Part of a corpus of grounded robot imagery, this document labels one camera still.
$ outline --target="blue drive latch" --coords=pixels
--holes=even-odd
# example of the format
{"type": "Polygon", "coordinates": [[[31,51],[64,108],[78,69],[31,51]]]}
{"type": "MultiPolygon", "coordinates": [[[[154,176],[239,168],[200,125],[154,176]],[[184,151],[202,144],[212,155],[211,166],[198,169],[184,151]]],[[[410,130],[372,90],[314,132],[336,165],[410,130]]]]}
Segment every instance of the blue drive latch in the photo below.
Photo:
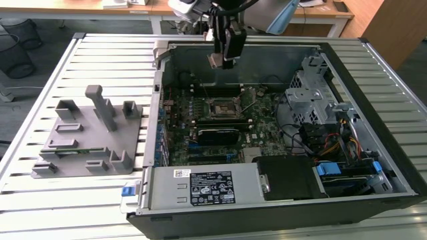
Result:
{"type": "Polygon", "coordinates": [[[319,176],[342,174],[339,164],[336,162],[324,162],[315,167],[319,176]]]}

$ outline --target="white sticker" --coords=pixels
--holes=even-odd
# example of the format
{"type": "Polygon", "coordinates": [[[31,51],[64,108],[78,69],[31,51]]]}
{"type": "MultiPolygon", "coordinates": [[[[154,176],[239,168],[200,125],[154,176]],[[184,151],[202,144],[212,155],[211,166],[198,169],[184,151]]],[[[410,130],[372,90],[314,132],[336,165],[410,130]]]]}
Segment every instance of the white sticker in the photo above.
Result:
{"type": "Polygon", "coordinates": [[[175,169],[174,178],[190,178],[191,173],[192,173],[191,169],[175,169]]]}
{"type": "Polygon", "coordinates": [[[131,14],[148,14],[148,11],[128,11],[131,14]]]}

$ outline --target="blue tab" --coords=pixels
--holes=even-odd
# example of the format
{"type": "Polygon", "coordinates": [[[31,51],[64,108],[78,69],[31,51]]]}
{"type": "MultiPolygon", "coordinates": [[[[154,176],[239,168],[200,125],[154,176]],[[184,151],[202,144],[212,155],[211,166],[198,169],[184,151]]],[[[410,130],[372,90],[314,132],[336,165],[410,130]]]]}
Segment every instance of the blue tab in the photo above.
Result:
{"type": "Polygon", "coordinates": [[[315,168],[318,169],[319,176],[323,176],[326,174],[326,171],[323,170],[323,167],[319,165],[315,168]]]}
{"type": "Polygon", "coordinates": [[[131,197],[135,196],[136,188],[135,186],[124,186],[122,188],[122,197],[131,197]]]}
{"type": "Polygon", "coordinates": [[[383,171],[383,167],[378,161],[372,162],[372,165],[378,173],[383,171]]]}
{"type": "Polygon", "coordinates": [[[323,169],[324,175],[342,174],[342,170],[340,170],[339,164],[336,162],[320,163],[318,167],[320,167],[323,169]]]}

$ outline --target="blue connector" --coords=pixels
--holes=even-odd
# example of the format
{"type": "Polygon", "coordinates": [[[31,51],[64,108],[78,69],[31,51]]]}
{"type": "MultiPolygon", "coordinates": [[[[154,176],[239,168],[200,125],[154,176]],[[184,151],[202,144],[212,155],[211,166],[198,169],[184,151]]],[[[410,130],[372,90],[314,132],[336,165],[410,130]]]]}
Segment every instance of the blue connector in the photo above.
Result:
{"type": "Polygon", "coordinates": [[[136,187],[135,186],[124,186],[122,188],[122,197],[131,197],[136,194],[136,187]]]}
{"type": "Polygon", "coordinates": [[[375,168],[375,170],[376,170],[378,173],[379,173],[380,171],[383,171],[383,167],[382,167],[382,165],[380,165],[380,162],[374,161],[374,162],[372,162],[372,165],[374,165],[374,168],[375,168]]]}
{"type": "Polygon", "coordinates": [[[319,176],[342,174],[339,164],[336,162],[324,162],[315,167],[319,176]]]}
{"type": "Polygon", "coordinates": [[[232,158],[236,156],[236,154],[234,153],[230,153],[227,154],[227,163],[231,163],[232,162],[232,158]]]}

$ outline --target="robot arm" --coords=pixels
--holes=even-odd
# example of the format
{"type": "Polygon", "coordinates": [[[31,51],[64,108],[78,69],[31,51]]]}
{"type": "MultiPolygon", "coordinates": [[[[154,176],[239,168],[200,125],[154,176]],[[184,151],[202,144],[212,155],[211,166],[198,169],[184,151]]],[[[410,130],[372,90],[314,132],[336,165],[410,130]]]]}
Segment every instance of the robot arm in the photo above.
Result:
{"type": "Polygon", "coordinates": [[[168,6],[186,21],[208,18],[215,51],[208,56],[212,68],[234,68],[240,57],[247,31],[243,26],[279,35],[284,32],[300,0],[168,0],[168,6]]]}

